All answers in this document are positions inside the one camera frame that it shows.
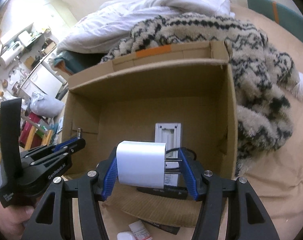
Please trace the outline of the person's left hand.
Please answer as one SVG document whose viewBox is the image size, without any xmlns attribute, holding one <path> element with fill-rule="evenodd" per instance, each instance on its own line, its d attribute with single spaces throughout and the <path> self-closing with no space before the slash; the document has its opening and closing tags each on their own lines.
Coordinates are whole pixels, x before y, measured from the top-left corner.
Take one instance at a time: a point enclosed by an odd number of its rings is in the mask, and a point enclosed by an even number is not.
<svg viewBox="0 0 303 240">
<path fill-rule="evenodd" d="M 8 206 L 0 204 L 0 232 L 6 239 L 21 239 L 25 226 L 34 212 L 33 206 Z"/>
</svg>

